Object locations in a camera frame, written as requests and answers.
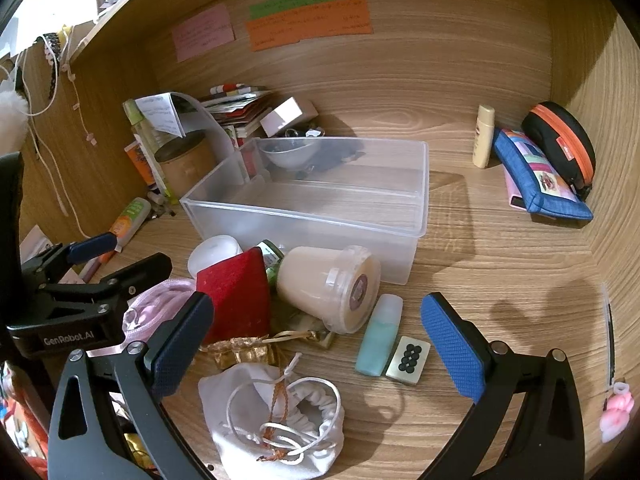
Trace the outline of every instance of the white cord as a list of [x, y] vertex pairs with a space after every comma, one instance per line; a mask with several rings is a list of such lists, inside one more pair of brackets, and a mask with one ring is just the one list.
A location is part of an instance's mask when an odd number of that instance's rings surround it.
[[[39, 38], [42, 38], [42, 40], [44, 41], [45, 46], [49, 49], [49, 52], [51, 53], [51, 57], [53, 58], [53, 67], [54, 67], [54, 77], [55, 77], [55, 85], [53, 87], [53, 97], [51, 98], [51, 101], [49, 101], [49, 104], [47, 105], [46, 108], [44, 108], [44, 110], [41, 110], [39, 112], [36, 112], [34, 114], [31, 113], [31, 101], [29, 101], [29, 108], [30, 108], [30, 112], [28, 114], [25, 114], [27, 117], [37, 117], [39, 115], [42, 115], [44, 112], [46, 112], [47, 110], [49, 110], [49, 108], [51, 108], [51, 105], [53, 104], [53, 102], [56, 100], [56, 95], [58, 94], [58, 58], [56, 57], [56, 53], [53, 52], [53, 47], [50, 45], [49, 41], [47, 41], [47, 38], [45, 38], [43, 35], [38, 36]], [[25, 50], [24, 53], [24, 58], [22, 60], [22, 72], [24, 73], [24, 67], [27, 64], [27, 53]]]
[[47, 163], [44, 161], [44, 158], [42, 158], [42, 154], [40, 153], [40, 149], [38, 148], [38, 141], [36, 140], [36, 134], [33, 133], [33, 129], [31, 129], [31, 125], [29, 123], [27, 123], [27, 128], [29, 129], [29, 133], [31, 134], [31, 140], [33, 141], [33, 146], [36, 149], [36, 153], [38, 154], [38, 158], [40, 159], [40, 161], [44, 165], [44, 168], [47, 170], [47, 173], [49, 173], [49, 179], [51, 181], [51, 184], [53, 185], [53, 191], [56, 193], [56, 198], [58, 199], [58, 205], [60, 206], [60, 211], [62, 211], [62, 214], [64, 216], [68, 217], [69, 213], [66, 211], [65, 205], [62, 203], [62, 198], [60, 198], [60, 193], [58, 192], [58, 188], [56, 186], [56, 181], [53, 179], [53, 175], [51, 174], [51, 170], [49, 169]]
[[15, 58], [15, 78], [14, 78], [14, 91], [18, 88], [18, 66], [20, 65], [20, 58], [24, 59], [24, 56], [27, 54], [27, 49], [24, 49], [22, 52], [18, 54]]
[[[67, 49], [67, 47], [71, 45], [71, 39], [74, 36], [75, 30], [76, 30], [76, 26], [74, 25], [73, 27], [71, 27], [71, 34], [67, 35], [66, 30], [64, 28], [62, 29], [62, 34], [64, 34], [66, 38], [66, 43], [65, 43], [63, 52]], [[71, 65], [69, 65], [69, 62], [68, 62], [68, 60], [71, 59], [71, 49], [69, 49], [68, 51], [69, 51], [69, 55], [67, 56], [67, 59], [64, 59], [62, 54], [60, 55], [60, 61], [62, 62], [62, 67], [60, 70], [62, 70], [62, 72], [66, 72], [66, 76], [71, 82], [71, 85], [74, 88], [74, 92], [76, 93], [76, 104], [74, 104], [73, 109], [78, 110], [78, 114], [80, 115], [80, 123], [82, 124], [82, 129], [86, 133], [85, 140], [90, 142], [92, 146], [95, 146], [98, 142], [95, 140], [94, 134], [92, 134], [84, 124], [84, 117], [82, 116], [82, 108], [80, 107], [80, 96], [78, 95], [78, 88], [76, 88], [76, 74], [71, 72]]]
[[[236, 431], [236, 427], [234, 426], [233, 420], [231, 418], [231, 403], [233, 402], [236, 394], [242, 388], [244, 388], [246, 386], [249, 386], [250, 384], [254, 384], [254, 383], [277, 384], [280, 381], [283, 381], [284, 379], [288, 378], [293, 373], [293, 368], [295, 368], [296, 364], [300, 360], [300, 357], [302, 357], [302, 354], [300, 352], [297, 352], [296, 355], [291, 360], [289, 366], [287, 366], [284, 369], [282, 377], [280, 377], [280, 378], [278, 378], [278, 379], [276, 379], [274, 381], [267, 381], [267, 380], [262, 380], [262, 379], [249, 380], [249, 381], [247, 381], [247, 382], [245, 382], [243, 384], [240, 384], [231, 393], [231, 396], [229, 397], [228, 401], [226, 402], [226, 423], [227, 423], [229, 429], [231, 429], [231, 432], [233, 433], [235, 438], [243, 446], [247, 445], [247, 440], [246, 439], [242, 439], [240, 437], [240, 435]], [[305, 383], [305, 382], [315, 382], [315, 383], [325, 384], [326, 386], [330, 387], [334, 391], [335, 399], [336, 399], [335, 413], [334, 413], [334, 416], [332, 416], [331, 421], [329, 422], [329, 425], [318, 436], [316, 436], [314, 434], [302, 433], [301, 431], [298, 431], [298, 430], [296, 430], [294, 428], [291, 428], [290, 426], [286, 426], [284, 424], [278, 424], [277, 422], [265, 422], [263, 425], [261, 425], [260, 432], [263, 432], [265, 430], [265, 428], [275, 428], [275, 429], [278, 429], [278, 430], [286, 431], [287, 433], [294, 434], [295, 436], [299, 437], [302, 440], [302, 442], [304, 442], [306, 444], [305, 446], [300, 446], [300, 444], [297, 443], [295, 440], [293, 440], [291, 438], [287, 438], [285, 436], [277, 436], [276, 438], [281, 442], [274, 442], [273, 440], [263, 439], [260, 435], [257, 435], [257, 439], [259, 441], [258, 444], [268, 444], [270, 446], [278, 447], [278, 448], [281, 448], [281, 449], [289, 449], [290, 451], [287, 453], [287, 456], [296, 456], [296, 455], [298, 456], [297, 459], [293, 460], [293, 461], [281, 460], [282, 463], [285, 463], [287, 465], [297, 465], [297, 464], [301, 463], [304, 460], [305, 451], [308, 451], [309, 449], [312, 449], [314, 447], [318, 447], [322, 443], [322, 441], [327, 438], [327, 436], [329, 435], [330, 431], [334, 428], [338, 418], [340, 417], [340, 410], [341, 410], [341, 407], [342, 407], [342, 399], [340, 397], [340, 392], [338, 391], [338, 388], [336, 388], [335, 385], [332, 382], [327, 381], [326, 379], [321, 379], [319, 377], [304, 377], [304, 378], [298, 379], [297, 381], [292, 382], [289, 386], [287, 386], [287, 391], [293, 390], [298, 384]]]
[[[24, 51], [24, 57], [23, 59], [26, 59], [26, 50]], [[31, 114], [32, 111], [32, 106], [33, 106], [33, 101], [31, 99], [31, 92], [29, 90], [29, 87], [27, 86], [27, 82], [24, 79], [24, 65], [22, 66], [22, 85], [24, 86], [24, 91], [27, 94], [27, 98], [29, 101], [29, 114], [27, 114], [28, 117], [31, 118], [31, 121], [33, 121], [33, 129], [31, 129], [31, 125], [29, 123], [27, 123], [28, 129], [31, 133], [31, 139], [33, 140], [33, 145], [36, 149], [36, 153], [38, 154], [38, 158], [40, 159], [40, 161], [42, 162], [43, 166], [46, 168], [47, 173], [49, 173], [49, 179], [51, 181], [51, 185], [53, 186], [53, 191], [56, 193], [56, 199], [58, 200], [58, 205], [60, 206], [60, 211], [62, 211], [62, 214], [65, 217], [69, 216], [68, 211], [65, 208], [64, 203], [62, 202], [62, 198], [60, 197], [60, 193], [58, 192], [58, 187], [56, 186], [56, 181], [53, 178], [53, 175], [51, 173], [51, 170], [49, 169], [47, 163], [45, 162], [44, 158], [42, 157], [42, 155], [40, 154], [40, 150], [38, 148], [38, 142], [42, 143], [42, 145], [47, 149], [47, 151], [49, 152], [49, 155], [51, 156], [51, 160], [53, 160], [53, 165], [56, 168], [56, 171], [58, 172], [58, 177], [60, 178], [60, 185], [62, 186], [62, 191], [66, 197], [66, 200], [69, 202], [69, 206], [71, 207], [71, 211], [74, 214], [74, 219], [76, 220], [76, 226], [78, 227], [78, 231], [80, 231], [80, 234], [84, 237], [84, 238], [90, 238], [90, 236], [88, 236], [83, 230], [82, 230], [82, 226], [80, 225], [80, 220], [78, 218], [78, 213], [76, 212], [76, 208], [74, 207], [74, 203], [71, 201], [71, 198], [69, 197], [69, 193], [66, 190], [66, 186], [65, 186], [65, 181], [62, 178], [62, 173], [60, 173], [60, 167], [58, 166], [58, 162], [56, 161], [56, 157], [53, 155], [53, 152], [51, 151], [50, 147], [47, 145], [47, 143], [42, 140], [42, 138], [39, 136], [38, 134], [38, 129], [36, 128], [36, 124], [35, 124], [35, 120], [33, 119], [35, 116], [37, 116], [38, 114]]]

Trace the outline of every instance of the brown cord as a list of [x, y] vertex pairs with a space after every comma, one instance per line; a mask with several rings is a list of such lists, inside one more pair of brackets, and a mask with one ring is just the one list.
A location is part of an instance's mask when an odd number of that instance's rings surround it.
[[[280, 370], [280, 375], [284, 374], [284, 368], [282, 367], [282, 350], [280, 348], [276, 348], [276, 358], [278, 360], [278, 369]], [[269, 420], [268, 422], [273, 422], [273, 410], [276, 407], [276, 402], [278, 401], [278, 397], [284, 396], [284, 413], [282, 413], [282, 417], [280, 418], [280, 424], [287, 420], [287, 415], [289, 414], [289, 394], [287, 393], [287, 385], [285, 384], [285, 380], [281, 380], [279, 383], [276, 383], [273, 387], [273, 397], [271, 399], [271, 410], [269, 412]], [[271, 440], [273, 434], [275, 433], [275, 428], [264, 428], [264, 433], [262, 434], [262, 438], [266, 440]], [[274, 449], [271, 446], [267, 446], [268, 449], [273, 451], [273, 455], [266, 456], [263, 455], [258, 457], [257, 462], [276, 462], [277, 460], [282, 460], [286, 457], [288, 451], [286, 449]]]

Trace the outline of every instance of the orange sticky note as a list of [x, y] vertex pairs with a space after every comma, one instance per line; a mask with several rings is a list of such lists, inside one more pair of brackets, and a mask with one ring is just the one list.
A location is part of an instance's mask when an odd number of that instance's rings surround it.
[[246, 22], [246, 28], [254, 51], [309, 38], [373, 33], [366, 0], [334, 0], [284, 10]]
[[249, 32], [252, 50], [264, 50], [274, 46], [282, 46], [290, 43], [297, 43], [300, 38], [293, 31], [285, 12], [278, 12], [246, 22], [246, 30]]

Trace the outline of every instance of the white round container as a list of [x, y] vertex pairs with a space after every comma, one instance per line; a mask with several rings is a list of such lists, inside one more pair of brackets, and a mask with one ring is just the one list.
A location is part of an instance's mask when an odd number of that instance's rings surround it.
[[242, 249], [238, 241], [232, 236], [213, 236], [204, 240], [193, 250], [191, 256], [189, 256], [187, 269], [189, 269], [189, 274], [195, 280], [202, 269], [207, 269], [207, 267], [236, 256], [241, 252]]

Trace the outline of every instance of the green sticky note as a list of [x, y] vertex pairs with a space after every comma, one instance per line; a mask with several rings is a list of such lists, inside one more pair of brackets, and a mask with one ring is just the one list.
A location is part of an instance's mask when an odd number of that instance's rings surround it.
[[323, 2], [330, 2], [332, 0], [266, 0], [259, 4], [255, 4], [249, 7], [251, 13], [251, 19], [257, 20], [258, 18], [264, 18], [276, 12], [282, 12], [283, 10], [295, 9], [296, 7], [303, 7], [305, 5], [321, 4]]

